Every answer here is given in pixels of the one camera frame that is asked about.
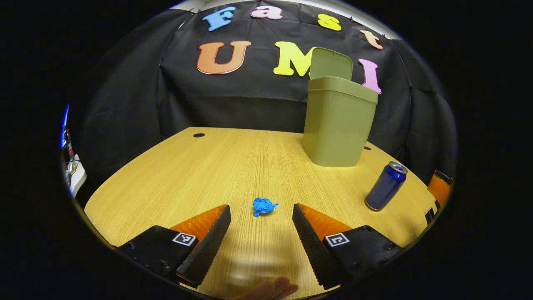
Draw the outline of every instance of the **table surface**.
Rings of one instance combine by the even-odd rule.
[[[193,137],[204,133],[203,137]],[[297,202],[351,227],[370,225],[404,247],[426,228],[435,198],[412,172],[380,212],[364,198],[394,159],[374,146],[355,167],[320,167],[301,146],[301,133],[187,128],[118,170],[90,198],[85,212],[113,245],[153,225],[172,227],[222,204],[231,224],[204,282],[195,290],[238,295],[279,275],[300,286],[292,298],[324,292],[292,221]],[[256,197],[279,206],[253,216]]]

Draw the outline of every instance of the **trash can lid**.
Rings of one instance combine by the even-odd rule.
[[[314,47],[311,54],[311,79],[333,76],[346,80],[352,80],[352,59],[336,51]]]

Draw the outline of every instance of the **black backdrop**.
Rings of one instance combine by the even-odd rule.
[[[13,94],[4,94],[12,101],[4,101],[2,110],[8,115],[2,118],[4,141],[10,143],[2,169],[7,195],[0,202],[6,224],[2,295],[187,298],[97,239],[64,185],[57,147],[66,103],[82,92],[75,81],[118,39],[175,3],[19,4],[4,27],[14,82]],[[458,175],[442,215],[413,249],[373,278],[329,298],[528,298],[524,235],[530,226],[520,212],[530,201],[515,192],[530,184],[523,160],[529,150],[517,143],[530,135],[527,110],[519,101],[529,99],[527,85],[518,80],[520,67],[527,65],[528,42],[512,30],[521,25],[520,8],[509,1],[494,7],[371,1],[357,7],[408,40],[454,95]],[[505,18],[511,15],[514,19]],[[503,37],[523,46],[510,47]]]
[[[378,65],[382,93],[368,140],[404,163],[425,184],[435,169],[456,175],[457,133],[445,89],[405,41],[326,10],[290,2],[262,1],[282,9],[280,20],[256,19],[258,2],[240,2],[190,13],[167,10],[128,34],[93,68],[91,89],[73,99],[68,127],[87,172],[81,203],[123,165],[158,142],[190,127],[231,127],[303,132],[308,76],[276,75],[277,41],[348,55],[352,80],[363,83],[358,59]],[[231,23],[214,31],[202,18],[235,6]],[[332,15],[340,31],[321,27],[317,15]],[[373,48],[359,30],[379,37]],[[217,62],[231,59],[232,41],[250,41],[243,65],[207,75],[197,70],[199,46],[222,42]]]

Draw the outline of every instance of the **green trash can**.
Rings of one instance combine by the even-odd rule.
[[[302,147],[323,167],[355,166],[372,127],[377,92],[351,81],[352,69],[349,57],[313,49]]]

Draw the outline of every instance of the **can lid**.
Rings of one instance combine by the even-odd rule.
[[[407,168],[402,166],[399,162],[391,161],[389,162],[389,166],[398,173],[407,174]]]

